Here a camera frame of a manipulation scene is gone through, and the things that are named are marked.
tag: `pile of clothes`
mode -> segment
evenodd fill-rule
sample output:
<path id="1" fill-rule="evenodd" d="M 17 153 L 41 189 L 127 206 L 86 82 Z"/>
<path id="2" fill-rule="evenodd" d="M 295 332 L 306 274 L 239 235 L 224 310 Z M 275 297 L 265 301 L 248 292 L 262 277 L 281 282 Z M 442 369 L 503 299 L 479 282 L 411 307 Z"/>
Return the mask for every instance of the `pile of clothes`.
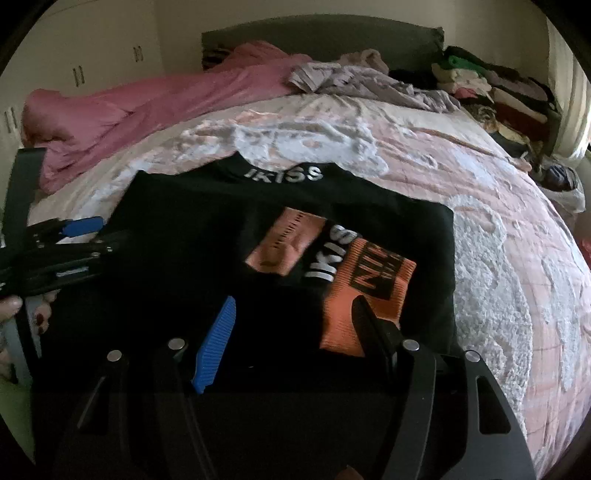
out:
<path id="1" fill-rule="evenodd" d="M 548 140 L 548 113 L 556 107 L 546 85 L 460 47 L 448 47 L 432 70 L 437 88 L 459 100 L 511 156 L 537 154 Z"/>

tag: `printed logo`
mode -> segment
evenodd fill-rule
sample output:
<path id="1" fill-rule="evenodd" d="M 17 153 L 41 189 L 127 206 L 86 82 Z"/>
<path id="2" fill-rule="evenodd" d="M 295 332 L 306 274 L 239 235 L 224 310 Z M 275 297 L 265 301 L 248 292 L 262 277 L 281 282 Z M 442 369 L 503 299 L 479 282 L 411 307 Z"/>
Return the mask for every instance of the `printed logo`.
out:
<path id="1" fill-rule="evenodd" d="M 357 260 L 349 286 L 372 297 L 389 300 L 403 260 L 401 256 L 367 242 Z"/>
<path id="2" fill-rule="evenodd" d="M 340 264 L 345 257 L 347 250 L 340 245 L 349 245 L 358 234 L 352 230 L 347 230 L 340 225 L 333 225 L 330 229 L 330 239 L 336 242 L 326 242 L 324 248 L 316 254 L 316 261 L 310 264 L 310 271 L 304 274 L 305 277 L 322 278 L 332 282 L 336 274 L 336 267 L 331 264 Z"/>
<path id="3" fill-rule="evenodd" d="M 263 183 L 299 183 L 305 180 L 320 180 L 324 175 L 318 167 L 308 167 L 305 171 L 302 167 L 294 167 L 287 171 L 264 171 L 257 168 L 251 168 L 244 174 L 247 179 L 261 181 Z"/>

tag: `fingernail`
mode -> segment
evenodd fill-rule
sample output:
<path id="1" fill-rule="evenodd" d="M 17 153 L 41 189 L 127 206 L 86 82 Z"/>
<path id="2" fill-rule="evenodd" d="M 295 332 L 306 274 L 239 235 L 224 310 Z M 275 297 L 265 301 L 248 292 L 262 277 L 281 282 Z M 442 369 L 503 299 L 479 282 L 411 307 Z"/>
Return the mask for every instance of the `fingernail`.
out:
<path id="1" fill-rule="evenodd" d="M 22 300 L 18 297 L 14 297 L 8 300 L 8 305 L 10 308 L 18 310 L 22 307 Z"/>

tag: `pink bedspread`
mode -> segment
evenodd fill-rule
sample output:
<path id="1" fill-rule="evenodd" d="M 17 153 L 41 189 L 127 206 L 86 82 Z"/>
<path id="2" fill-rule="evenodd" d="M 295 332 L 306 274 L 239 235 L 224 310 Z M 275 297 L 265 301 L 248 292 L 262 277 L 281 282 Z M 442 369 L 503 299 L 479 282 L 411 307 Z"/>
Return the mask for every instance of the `pink bedspread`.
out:
<path id="1" fill-rule="evenodd" d="M 285 80 L 294 66 L 310 60 L 253 42 L 206 73 L 142 80 L 85 97 L 35 90 L 22 125 L 26 145 L 47 149 L 40 187 L 56 192 L 121 148 L 179 122 L 297 93 Z"/>

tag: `gray headboard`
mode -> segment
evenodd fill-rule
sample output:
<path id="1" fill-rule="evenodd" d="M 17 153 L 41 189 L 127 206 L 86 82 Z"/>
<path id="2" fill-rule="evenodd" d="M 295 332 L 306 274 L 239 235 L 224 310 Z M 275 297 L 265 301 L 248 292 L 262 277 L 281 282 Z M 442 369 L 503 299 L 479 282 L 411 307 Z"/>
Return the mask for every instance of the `gray headboard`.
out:
<path id="1" fill-rule="evenodd" d="M 375 48 L 390 69 L 431 70 L 443 51 L 443 29 L 361 15 L 295 15 L 268 18 L 202 34 L 203 49 L 235 48 L 266 40 L 286 53 L 330 61 Z"/>

